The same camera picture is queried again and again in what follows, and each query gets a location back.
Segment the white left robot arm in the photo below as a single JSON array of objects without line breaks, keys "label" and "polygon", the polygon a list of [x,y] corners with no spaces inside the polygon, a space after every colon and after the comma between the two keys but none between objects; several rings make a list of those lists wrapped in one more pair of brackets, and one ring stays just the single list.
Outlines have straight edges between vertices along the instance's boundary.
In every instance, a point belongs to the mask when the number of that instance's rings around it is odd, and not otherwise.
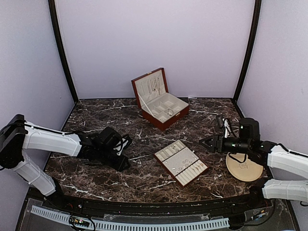
[{"label": "white left robot arm", "polygon": [[100,133],[63,132],[44,128],[17,114],[0,131],[0,166],[11,169],[37,188],[58,210],[68,206],[59,183],[47,175],[26,154],[27,149],[65,154],[69,157],[99,161],[117,171],[129,168],[122,154],[132,143],[129,135],[121,136],[111,127]]}]

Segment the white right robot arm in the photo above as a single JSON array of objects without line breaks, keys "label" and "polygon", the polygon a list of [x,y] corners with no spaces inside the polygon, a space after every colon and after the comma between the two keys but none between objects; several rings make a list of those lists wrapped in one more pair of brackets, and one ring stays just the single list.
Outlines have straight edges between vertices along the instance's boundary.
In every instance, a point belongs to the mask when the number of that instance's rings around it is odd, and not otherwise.
[{"label": "white right robot arm", "polygon": [[239,120],[239,136],[213,135],[199,143],[212,153],[241,153],[247,159],[264,166],[282,169],[304,177],[304,180],[276,180],[261,178],[250,187],[245,204],[250,209],[257,208],[264,199],[285,199],[308,201],[308,156],[287,149],[281,143],[262,141],[259,122],[252,118]]}]

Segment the red jewelry tray insert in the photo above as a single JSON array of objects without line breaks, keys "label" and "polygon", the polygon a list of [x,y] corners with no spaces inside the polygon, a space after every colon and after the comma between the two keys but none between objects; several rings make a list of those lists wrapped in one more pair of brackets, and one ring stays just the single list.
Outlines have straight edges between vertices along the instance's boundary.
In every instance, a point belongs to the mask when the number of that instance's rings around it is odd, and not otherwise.
[{"label": "red jewelry tray insert", "polygon": [[180,140],[156,152],[154,157],[181,187],[186,187],[209,169],[209,167]]}]

